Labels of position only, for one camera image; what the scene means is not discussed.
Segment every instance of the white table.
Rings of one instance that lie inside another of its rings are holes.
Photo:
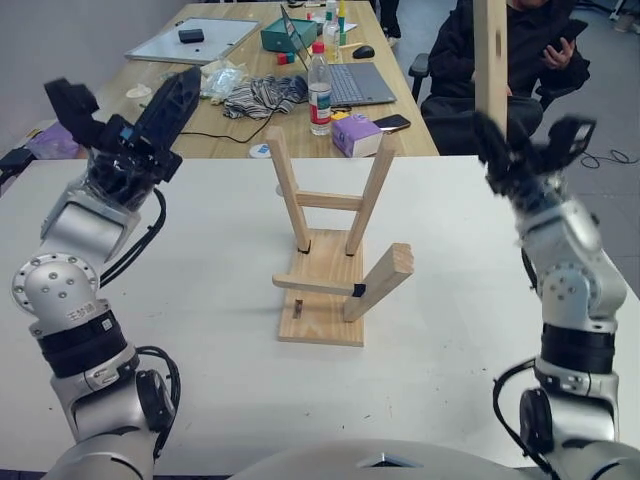
[[[301,188],[359,194],[370,159],[298,160]],[[9,295],[14,271],[81,161],[38,162],[0,200],[0,468],[46,470],[71,444],[30,319]],[[366,345],[279,343],[294,246],[269,161],[187,160],[162,189],[168,220],[138,262],[104,289],[126,336],[165,348],[183,397],[159,474],[229,474],[280,450],[345,438],[455,447],[524,465],[491,410],[492,378],[539,351],[541,317],[506,200],[475,158],[399,158],[365,235],[365,270],[390,243],[409,242],[416,273],[366,316]],[[155,220],[150,198],[143,226]],[[312,227],[351,215],[308,210]],[[640,447],[640,302],[619,312],[622,439]],[[503,406],[517,422],[521,389]]]

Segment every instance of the phone in hand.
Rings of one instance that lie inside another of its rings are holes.
[[[572,18],[569,20],[569,23],[566,27],[560,32],[560,35],[549,43],[553,48],[555,48],[556,52],[562,51],[562,42],[560,42],[561,38],[564,38],[567,42],[573,42],[578,35],[580,35],[585,28],[587,28],[589,24],[587,22],[583,22],[582,20],[577,20]]]
[[[375,120],[375,123],[380,130],[385,133],[393,133],[404,128],[409,128],[411,122],[404,118],[402,115],[390,115],[388,117]]]

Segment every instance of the wooden table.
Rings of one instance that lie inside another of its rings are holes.
[[[230,55],[235,64],[246,63],[253,76],[273,73],[276,76],[303,74],[306,72],[299,60],[291,65],[278,66],[273,52],[262,49],[260,29],[271,24],[280,16],[279,3],[242,3],[242,4],[191,4],[185,6],[168,24],[189,17],[224,17],[238,19],[257,19],[261,26]],[[308,12],[320,12],[317,8],[287,9],[292,17],[305,18]],[[398,137],[398,155],[437,155],[431,136],[422,120],[420,111],[411,96],[406,80],[393,52],[389,48],[382,30],[371,10],[368,1],[347,2],[347,21],[357,23],[358,27],[349,32],[348,43],[363,42],[371,45],[376,55],[372,59],[385,81],[393,90],[397,101],[386,105],[374,105],[354,108],[354,113],[363,113],[371,119],[392,114],[402,114],[412,126],[395,135]],[[345,59],[351,59],[353,49],[345,49]],[[96,95],[102,107],[97,117],[106,120],[113,113],[120,113],[129,120],[135,120],[140,111],[125,97],[125,92],[136,83],[144,83],[157,88],[161,76],[168,71],[181,71],[183,64],[129,61],[118,74]],[[185,130],[206,132],[215,135],[230,135],[246,139],[262,125],[263,121],[242,118],[231,120],[223,116],[223,107],[212,106],[201,101]],[[277,113],[271,120],[272,125],[285,129],[290,153],[293,157],[342,157],[342,153],[332,144],[329,137],[315,137],[309,131],[309,112],[307,105],[297,106],[289,115]],[[228,139],[212,139],[194,135],[180,136],[174,144],[174,150],[183,157],[196,158],[246,158],[249,148],[264,141],[264,131],[260,132],[248,144],[238,144]]]

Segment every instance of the plastic bottle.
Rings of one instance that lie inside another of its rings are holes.
[[[324,56],[324,43],[314,42],[309,67],[309,107],[311,133],[328,135],[331,122],[331,74]]]
[[[327,8],[327,17],[322,28],[322,42],[325,48],[325,57],[329,63],[339,63],[340,54],[340,25],[338,18]]]
[[[337,0],[327,0],[326,2],[326,13],[331,13],[331,19],[334,21],[338,21],[338,2]]]

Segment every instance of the laptop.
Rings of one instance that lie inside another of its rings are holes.
[[[311,58],[302,37],[282,5],[282,20],[304,68],[309,70]],[[372,62],[329,64],[331,73],[331,106],[353,107],[391,103],[396,97]]]

